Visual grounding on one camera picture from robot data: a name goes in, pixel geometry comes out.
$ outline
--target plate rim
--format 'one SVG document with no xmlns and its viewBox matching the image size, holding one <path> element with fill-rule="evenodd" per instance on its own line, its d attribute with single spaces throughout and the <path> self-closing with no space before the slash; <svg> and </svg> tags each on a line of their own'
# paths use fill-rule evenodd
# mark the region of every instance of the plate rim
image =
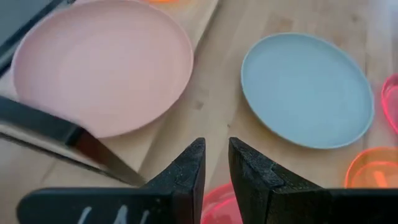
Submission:
<svg viewBox="0 0 398 224">
<path fill-rule="evenodd" d="M 66 8 L 62 8 L 59 10 L 56 10 L 48 15 L 46 15 L 43 19 L 41 19 L 38 23 L 36 23 L 33 28 L 31 28 L 26 34 L 25 36 L 21 39 L 20 43 L 17 46 L 16 51 L 14 52 L 14 55 L 12 56 L 12 61 L 11 61 L 11 66 L 10 66 L 10 73 L 12 75 L 12 84 L 14 85 L 15 91 L 16 91 L 16 100 L 19 103 L 22 104 L 26 104 L 28 106 L 31 106 L 28 104 L 28 102 L 22 102 L 20 99 L 20 94 L 18 94 L 18 90 L 16 87 L 16 76 L 15 76 L 15 69 L 16 69 L 16 61 L 17 58 L 19 56 L 19 52 L 21 51 L 21 48 L 23 48 L 24 43 L 26 42 L 26 40 L 33 35 L 33 33 L 40 27 L 42 26 L 45 22 L 47 22 L 48 20 L 51 20 L 53 17 L 59 16 L 60 14 L 65 13 L 65 11 L 70 11 L 70 10 L 75 10 L 75 8 L 79 8 L 79 7 L 85 7 L 86 5 L 90 5 L 90 4 L 117 4 L 119 2 L 125 2 L 126 4 L 139 4 L 141 6 L 147 7 L 149 10 L 153 10 L 156 11 L 159 15 L 162 15 L 163 17 L 167 18 L 169 20 L 169 22 L 173 25 L 176 26 L 176 28 L 179 30 L 179 35 L 181 35 L 181 38 L 185 40 L 186 44 L 188 45 L 188 49 L 189 49 L 189 55 L 190 55 L 190 65 L 189 65 L 189 75 L 187 78 L 187 82 L 184 83 L 184 87 L 182 88 L 181 91 L 178 92 L 178 97 L 174 100 L 173 103 L 171 103 L 163 112 L 161 112 L 160 114 L 158 114 L 156 117 L 154 117 L 153 119 L 143 122 L 140 126 L 136 126 L 135 128 L 128 128 L 128 129 L 123 129 L 121 131 L 115 131 L 112 133 L 108 133 L 108 134 L 100 134 L 100 135 L 95 135 L 96 138 L 111 138 L 111 137 L 116 137 L 116 136 L 121 136 L 123 134 L 128 134 L 131 133 L 133 131 L 137 131 L 151 123 L 153 123 L 154 121 L 158 120 L 160 117 L 162 117 L 164 114 L 166 114 L 166 112 L 168 112 L 168 110 L 171 109 L 171 107 L 176 104 L 176 102 L 181 98 L 182 94 L 184 93 L 184 91 L 187 89 L 187 86 L 189 84 L 189 81 L 191 80 L 192 77 L 192 73 L 193 73 L 193 66 L 194 66 L 194 60 L 195 60 L 195 55 L 194 55 L 194 49 L 193 49 L 193 45 L 192 45 L 192 41 L 189 38 L 189 35 L 187 33 L 187 31 L 183 28 L 183 26 L 181 25 L 181 23 L 179 23 L 176 19 L 174 19 L 170 14 L 166 13 L 165 11 L 150 5 L 148 2 L 143 2 L 140 0 L 112 0 L 112 1 L 104 1 L 104 0 L 91 0 L 91 1 L 87 1 L 87 2 L 81 2 L 81 3 L 77 3 L 77 4 L 73 4 L 70 7 L 66 7 Z M 56 116 L 60 119 L 66 119 L 62 116 L 60 116 L 59 114 L 52 114 L 51 112 L 46 112 L 48 114 L 51 114 L 53 116 Z M 73 123 L 76 123 L 77 125 L 80 125 L 78 121 L 72 120 L 70 118 L 66 119 L 69 120 Z M 93 130 L 89 130 L 86 126 L 83 126 L 83 128 L 85 128 L 86 130 L 88 130 L 89 132 L 93 132 Z"/>
<path fill-rule="evenodd" d="M 245 89 L 247 89 L 247 87 L 245 87 L 245 85 L 244 85 L 244 69 L 245 69 L 245 67 L 247 66 L 247 65 L 246 65 L 246 64 L 247 64 L 247 61 L 248 61 L 247 59 L 248 59 L 249 55 L 251 54 L 251 52 L 252 52 L 258 45 L 260 45 L 261 43 L 263 43 L 264 41 L 266 41 L 266 40 L 268 40 L 268 39 L 271 39 L 271 38 L 273 38 L 273 37 L 287 36 L 287 35 L 299 36 L 299 37 L 306 37 L 306 38 L 315 40 L 315 41 L 317 41 L 317 42 L 321 42 L 321 43 L 323 43 L 323 44 L 326 44 L 328 47 L 331 47 L 333 50 L 336 50 L 337 52 L 339 52 L 339 54 L 340 54 L 341 56 L 343 56 L 350 64 L 352 64 L 352 65 L 354 66 L 354 69 L 357 70 L 357 72 L 359 72 L 359 74 L 361 74 L 361 78 L 362 78 L 363 81 L 365 82 L 365 84 L 366 84 L 366 86 L 367 86 L 367 89 L 368 89 L 369 99 L 370 99 L 370 105 L 371 105 L 371 111 L 370 111 L 371 114 L 370 114 L 369 119 L 366 121 L 366 125 L 364 126 L 364 129 L 363 129 L 355 138 L 353 138 L 352 140 L 347 141 L 347 142 L 342 143 L 342 144 L 337 144 L 337 145 L 327 146 L 327 147 L 325 147 L 325 146 L 316 146 L 316 145 L 311 146 L 311 145 L 305 144 L 304 142 L 297 142 L 297 141 L 294 141 L 294 140 L 292 140 L 292 139 L 289 139 L 289 138 L 285 137 L 284 135 L 282 135 L 281 133 L 278 133 L 277 131 L 273 130 L 270 126 L 268 126 L 268 125 L 266 124 L 265 121 L 263 121 L 263 119 L 260 118 L 260 116 L 258 115 L 258 113 L 256 112 L 256 110 L 254 110 L 254 108 L 252 107 L 252 103 L 250 102 L 250 100 L 249 100 L 249 98 L 248 98 L 248 95 L 247 95 L 247 93 L 246 93 L 246 90 L 245 90 Z M 356 142 L 357 140 L 359 140 L 362 136 L 364 136 L 364 134 L 369 130 L 369 128 L 370 128 L 370 126 L 372 125 L 372 122 L 373 122 L 373 120 L 374 120 L 374 114 L 375 114 L 375 109 L 374 109 L 374 93 L 373 93 L 373 91 L 372 91 L 372 88 L 371 88 L 371 86 L 370 86 L 370 83 L 369 83 L 368 79 L 366 78 L 364 72 L 363 72 L 363 71 L 361 70 L 361 68 L 358 66 L 358 64 L 356 63 L 356 61 L 355 61 L 348 53 L 346 53 L 344 50 L 342 50 L 342 49 L 340 49 L 339 47 L 337 47 L 335 44 L 333 44 L 333 43 L 331 43 L 331 42 L 329 42 L 329 41 L 327 41 L 327 40 L 325 40 L 325 39 L 322 39 L 322 38 L 320 38 L 320 37 L 317 37 L 317 36 L 314 36 L 314 35 L 310 35 L 310 34 L 303 34 L 303 33 L 299 33 L 299 32 L 281 32 L 281 33 L 276 33 L 276 34 L 268 35 L 268 36 L 263 37 L 263 38 L 261 38 L 260 40 L 258 40 L 258 41 L 249 49 L 249 51 L 248 51 L 248 52 L 246 53 L 246 55 L 244 56 L 243 63 L 242 63 L 242 66 L 241 66 L 241 87 L 242 87 L 243 95 L 244 95 L 244 97 L 245 97 L 245 99 L 246 99 L 246 101 L 247 101 L 247 103 L 248 103 L 248 105 L 249 105 L 251 111 L 256 115 L 257 119 L 258 119 L 264 126 L 266 126 L 268 129 L 270 129 L 273 133 L 275 133 L 275 134 L 278 135 L 279 137 L 281 137 L 281 138 L 283 138 L 283 139 L 285 139 L 285 140 L 287 140 L 287 141 L 289 141 L 289 142 L 292 142 L 292 143 L 294 143 L 294 144 L 296 144 L 296 145 L 298 145 L 298 146 L 303 146 L 303 147 L 307 147 L 307 148 L 310 148 L 310 149 L 330 150 L 330 149 L 338 149 L 338 148 L 341 148 L 341 147 L 344 147 L 344 146 L 348 146 L 348 145 L 350 145 L 350 144 Z"/>
</svg>

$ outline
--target gray surface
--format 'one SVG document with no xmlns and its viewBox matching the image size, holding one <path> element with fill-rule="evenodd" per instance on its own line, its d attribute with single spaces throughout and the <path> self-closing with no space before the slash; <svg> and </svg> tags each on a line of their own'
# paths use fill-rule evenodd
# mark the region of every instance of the gray surface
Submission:
<svg viewBox="0 0 398 224">
<path fill-rule="evenodd" d="M 52 0 L 1 0 L 0 45 Z"/>
<path fill-rule="evenodd" d="M 374 116 L 373 94 L 357 64 L 334 45 L 308 35 L 262 39 L 245 58 L 242 86 L 265 125 L 307 147 L 351 144 Z"/>
</svg>

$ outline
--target wood grain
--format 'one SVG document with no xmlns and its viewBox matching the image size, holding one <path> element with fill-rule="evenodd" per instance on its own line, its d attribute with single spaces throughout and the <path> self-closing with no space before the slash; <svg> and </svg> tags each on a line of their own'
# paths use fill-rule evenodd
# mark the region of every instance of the wood grain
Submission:
<svg viewBox="0 0 398 224">
<path fill-rule="evenodd" d="M 55 159 L 0 139 L 0 223 L 17 223 L 19 200 L 41 186 Z"/>
<path fill-rule="evenodd" d="M 204 30 L 205 20 L 194 25 L 183 18 L 207 15 L 204 9 L 191 11 L 199 1 L 214 4 L 211 0 L 181 0 L 181 4 L 158 7 L 170 13 L 179 11 L 176 18 L 195 41 L 192 29 L 201 25 Z M 246 103 L 239 78 L 244 55 L 260 38 L 290 31 L 333 42 L 366 74 L 375 96 L 376 115 L 369 131 L 354 144 L 331 151 L 297 146 L 261 124 Z M 359 152 L 397 145 L 379 104 L 383 81 L 398 72 L 397 60 L 398 3 L 394 0 L 223 0 L 197 50 L 192 78 L 179 101 L 138 132 L 104 142 L 150 179 L 194 139 L 206 137 L 206 188 L 212 189 L 229 181 L 227 143 L 229 136 L 236 136 L 316 184 L 342 187 L 345 172 Z"/>
</svg>

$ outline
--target wooden countertop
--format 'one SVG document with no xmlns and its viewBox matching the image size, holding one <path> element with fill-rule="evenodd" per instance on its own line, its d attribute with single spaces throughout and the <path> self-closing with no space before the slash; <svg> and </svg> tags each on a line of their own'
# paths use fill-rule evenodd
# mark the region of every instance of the wooden countertop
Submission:
<svg viewBox="0 0 398 224">
<path fill-rule="evenodd" d="M 228 138 L 236 136 L 322 187 L 342 187 L 357 153 L 397 144 L 378 101 L 383 81 L 397 71 L 397 13 L 394 0 L 221 0 L 197 49 L 195 68 L 181 98 L 163 117 L 133 133 L 133 138 L 129 133 L 103 142 L 150 179 L 194 139 L 205 137 L 209 189 L 229 181 Z M 193 28 L 189 23 L 183 26 Z M 242 95 L 240 68 L 253 44 L 277 32 L 317 35 L 357 61 L 376 99 L 376 116 L 363 138 L 341 149 L 308 149 L 276 136 L 257 120 Z"/>
<path fill-rule="evenodd" d="M 81 4 L 90 1 L 96 0 L 77 0 L 74 4 Z M 153 1 L 150 3 L 170 14 L 180 25 L 182 25 L 191 40 L 192 47 L 196 51 L 203 34 L 208 28 L 211 18 L 215 14 L 218 2 L 219 0 L 178 0 L 170 2 Z M 13 77 L 10 71 L 6 72 L 6 74 L 1 77 L 0 95 L 18 101 L 12 79 Z M 114 138 L 100 140 L 133 169 L 139 170 L 147 153 L 150 151 L 151 145 L 155 141 L 159 130 L 164 125 L 167 115 L 168 113 L 164 114 L 140 130 L 116 136 Z M 0 131 L 11 134 L 12 136 L 23 139 L 32 144 L 42 146 L 51 151 L 55 151 L 64 156 L 71 157 L 74 160 L 99 167 L 97 164 L 93 163 L 93 161 L 90 161 L 75 151 L 53 144 L 52 142 L 48 142 L 46 139 L 31 135 L 30 133 L 26 133 L 24 130 L 3 124 L 1 121 Z"/>
</svg>

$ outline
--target plate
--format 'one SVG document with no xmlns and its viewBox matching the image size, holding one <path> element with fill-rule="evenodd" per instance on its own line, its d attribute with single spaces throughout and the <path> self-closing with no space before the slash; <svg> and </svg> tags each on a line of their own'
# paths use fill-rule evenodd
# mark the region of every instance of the plate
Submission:
<svg viewBox="0 0 398 224">
<path fill-rule="evenodd" d="M 241 83 L 258 118 L 301 146 L 349 145 L 373 120 L 373 94 L 361 69 L 338 47 L 310 35 L 260 40 L 245 56 Z"/>
<path fill-rule="evenodd" d="M 187 34 L 135 1 L 78 4 L 45 18 L 12 61 L 19 101 L 97 138 L 138 129 L 167 111 L 193 68 Z"/>
</svg>

